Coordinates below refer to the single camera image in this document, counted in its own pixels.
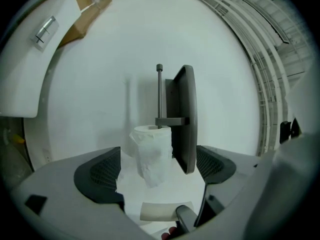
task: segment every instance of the metal post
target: metal post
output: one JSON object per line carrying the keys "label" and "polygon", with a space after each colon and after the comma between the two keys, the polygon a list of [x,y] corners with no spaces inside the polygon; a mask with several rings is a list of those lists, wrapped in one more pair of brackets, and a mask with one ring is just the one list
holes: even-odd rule
{"label": "metal post", "polygon": [[156,65],[156,71],[158,72],[158,118],[161,118],[161,96],[162,96],[162,80],[161,80],[161,72],[163,71],[162,64]]}

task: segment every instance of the metal rod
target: metal rod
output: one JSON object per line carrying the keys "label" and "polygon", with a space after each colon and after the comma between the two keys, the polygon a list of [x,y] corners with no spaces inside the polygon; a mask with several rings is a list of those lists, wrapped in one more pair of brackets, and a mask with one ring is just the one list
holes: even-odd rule
{"label": "metal rod", "polygon": [[162,64],[156,65],[156,71],[158,72],[158,118],[161,118],[161,110],[162,110],[162,80],[161,80],[161,72],[163,71]]}

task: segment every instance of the toilet paper holder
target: toilet paper holder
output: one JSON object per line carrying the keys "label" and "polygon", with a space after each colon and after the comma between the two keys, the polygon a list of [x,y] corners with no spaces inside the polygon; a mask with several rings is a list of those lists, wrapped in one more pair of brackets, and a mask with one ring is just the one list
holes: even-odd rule
{"label": "toilet paper holder", "polygon": [[162,64],[158,72],[158,117],[155,125],[171,127],[172,155],[185,174],[195,170],[197,157],[198,116],[194,69],[184,65],[174,79],[165,80],[166,116],[162,117]]}

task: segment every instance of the cardboard box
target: cardboard box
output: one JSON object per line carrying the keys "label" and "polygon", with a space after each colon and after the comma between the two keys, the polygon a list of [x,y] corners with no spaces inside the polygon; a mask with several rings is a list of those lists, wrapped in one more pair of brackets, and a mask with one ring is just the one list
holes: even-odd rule
{"label": "cardboard box", "polygon": [[[91,0],[76,0],[80,10],[90,6]],[[58,47],[64,46],[74,40],[82,39],[86,36],[91,23],[100,15],[100,13],[112,2],[112,0],[101,0],[82,12],[81,16],[71,26],[68,32],[61,40]]]}

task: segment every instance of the white curved wall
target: white curved wall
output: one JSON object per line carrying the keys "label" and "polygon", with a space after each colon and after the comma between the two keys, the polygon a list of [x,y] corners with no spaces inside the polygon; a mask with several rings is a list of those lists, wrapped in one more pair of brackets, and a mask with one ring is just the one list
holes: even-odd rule
{"label": "white curved wall", "polygon": [[257,90],[226,25],[198,0],[113,0],[51,61],[38,116],[25,120],[34,167],[107,147],[130,153],[131,130],[157,116],[158,63],[163,79],[193,66],[199,145],[256,154]]}

